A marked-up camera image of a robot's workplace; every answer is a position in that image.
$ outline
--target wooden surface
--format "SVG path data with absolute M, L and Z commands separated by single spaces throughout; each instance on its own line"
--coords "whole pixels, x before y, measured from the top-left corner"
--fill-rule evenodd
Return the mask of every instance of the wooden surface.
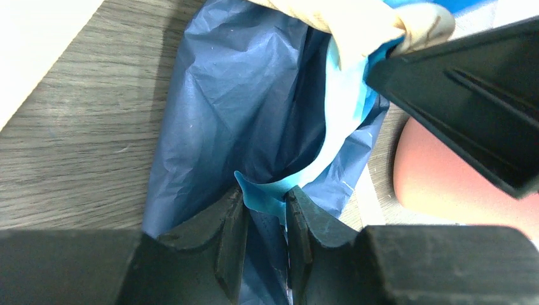
M 449 220 L 423 215 L 400 205 L 393 190 L 393 161 L 400 133 L 410 116 L 396 105 L 391 105 L 382 124 L 376 146 L 369 159 L 372 183 L 382 214 L 387 224 L 454 224 Z
M 199 5 L 103 3 L 0 133 L 1 228 L 139 226 L 176 47 Z

